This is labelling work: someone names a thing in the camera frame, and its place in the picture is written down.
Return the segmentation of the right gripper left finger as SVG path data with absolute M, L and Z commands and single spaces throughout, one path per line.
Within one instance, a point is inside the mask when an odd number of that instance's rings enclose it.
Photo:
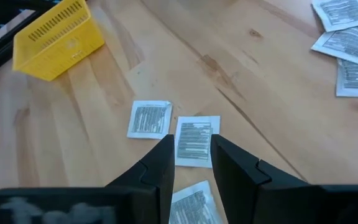
M 122 190 L 114 224 L 168 224 L 174 178 L 174 135 L 168 134 L 107 185 Z

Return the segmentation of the yellow plastic basket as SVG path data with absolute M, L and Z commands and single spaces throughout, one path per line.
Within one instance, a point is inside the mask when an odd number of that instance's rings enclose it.
M 62 0 L 14 36 L 12 69 L 46 81 L 104 45 L 85 0 Z

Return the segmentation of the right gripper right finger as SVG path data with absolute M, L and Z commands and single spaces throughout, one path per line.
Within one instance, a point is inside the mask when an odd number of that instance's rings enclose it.
M 306 182 L 218 134 L 211 137 L 211 159 L 229 224 L 309 223 Z

